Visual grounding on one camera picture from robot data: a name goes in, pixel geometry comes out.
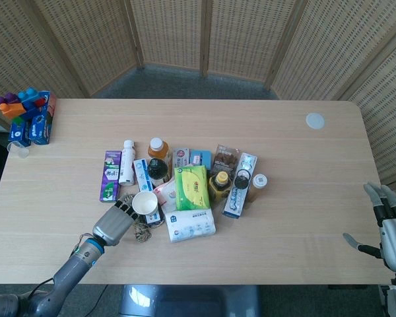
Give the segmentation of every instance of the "white plastic bottle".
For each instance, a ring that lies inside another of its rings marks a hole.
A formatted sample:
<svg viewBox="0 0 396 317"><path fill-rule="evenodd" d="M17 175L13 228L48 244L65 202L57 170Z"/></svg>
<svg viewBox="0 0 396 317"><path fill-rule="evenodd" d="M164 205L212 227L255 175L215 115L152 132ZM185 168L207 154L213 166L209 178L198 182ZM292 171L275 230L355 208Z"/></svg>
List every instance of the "white plastic bottle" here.
<svg viewBox="0 0 396 317"><path fill-rule="evenodd" d="M133 161L135 160L135 144L132 140L126 140L123 143L121 152L119 184L122 186L131 186L135 183L133 177Z"/></svg>

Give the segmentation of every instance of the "robotic arm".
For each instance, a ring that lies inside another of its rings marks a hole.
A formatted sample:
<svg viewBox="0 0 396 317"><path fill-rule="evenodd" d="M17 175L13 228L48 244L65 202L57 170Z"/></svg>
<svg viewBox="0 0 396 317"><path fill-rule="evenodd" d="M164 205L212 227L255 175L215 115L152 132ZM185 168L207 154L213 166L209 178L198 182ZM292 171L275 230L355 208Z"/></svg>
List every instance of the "robotic arm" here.
<svg viewBox="0 0 396 317"><path fill-rule="evenodd" d="M105 246L116 246L121 237L138 217L121 197L94 225L92 238L73 250L70 258L53 276L50 292L37 291L20 296L0 295L0 317L54 317L57 316L67 295L79 283L98 258Z"/></svg>
<svg viewBox="0 0 396 317"><path fill-rule="evenodd" d="M383 289L387 315L396 316L396 193L387 186L376 186L373 183L364 185L364 189L374 207L374 214L380 233L379 248L361 244L353 237L344 233L345 240L355 249L363 253L383 259L384 265L395 272L390 287Z"/></svg>

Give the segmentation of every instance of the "yellow green package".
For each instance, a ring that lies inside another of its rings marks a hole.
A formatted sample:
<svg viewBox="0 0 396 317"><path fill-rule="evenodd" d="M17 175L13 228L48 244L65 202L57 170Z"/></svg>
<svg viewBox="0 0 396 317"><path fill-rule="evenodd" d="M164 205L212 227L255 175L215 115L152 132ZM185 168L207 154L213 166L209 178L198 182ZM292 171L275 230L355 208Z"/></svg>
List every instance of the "yellow green package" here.
<svg viewBox="0 0 396 317"><path fill-rule="evenodd" d="M178 210L210 209L205 166L176 168L175 182Z"/></svg>

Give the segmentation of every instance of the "white paper cup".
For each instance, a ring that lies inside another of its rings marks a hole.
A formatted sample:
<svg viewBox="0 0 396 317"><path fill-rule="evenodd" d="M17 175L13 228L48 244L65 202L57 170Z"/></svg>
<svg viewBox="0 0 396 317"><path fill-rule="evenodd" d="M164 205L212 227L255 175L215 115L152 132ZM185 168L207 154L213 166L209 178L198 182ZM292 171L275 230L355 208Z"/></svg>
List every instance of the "white paper cup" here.
<svg viewBox="0 0 396 317"><path fill-rule="evenodd" d="M132 208L138 215L152 215L158 211L158 200L153 192L139 192L132 200Z"/></svg>

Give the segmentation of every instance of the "white bottle cap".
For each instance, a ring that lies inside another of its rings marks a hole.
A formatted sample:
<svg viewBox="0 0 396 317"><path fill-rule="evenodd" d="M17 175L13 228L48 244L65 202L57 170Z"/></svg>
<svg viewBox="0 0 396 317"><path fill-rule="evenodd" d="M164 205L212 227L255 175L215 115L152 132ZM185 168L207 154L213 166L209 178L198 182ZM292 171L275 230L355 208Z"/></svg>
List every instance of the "white bottle cap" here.
<svg viewBox="0 0 396 317"><path fill-rule="evenodd" d="M257 174L252 180L252 184L254 185L255 188L258 188L259 190L261 188L264 188L268 183L267 177L262 174Z"/></svg>
<svg viewBox="0 0 396 317"><path fill-rule="evenodd" d="M153 151L159 151L163 149L163 141L159 137L154 137L151 139L150 147Z"/></svg>
<svg viewBox="0 0 396 317"><path fill-rule="evenodd" d="M132 140L126 140L125 142L123 142L123 147L124 148L131 148L134 147L135 144Z"/></svg>

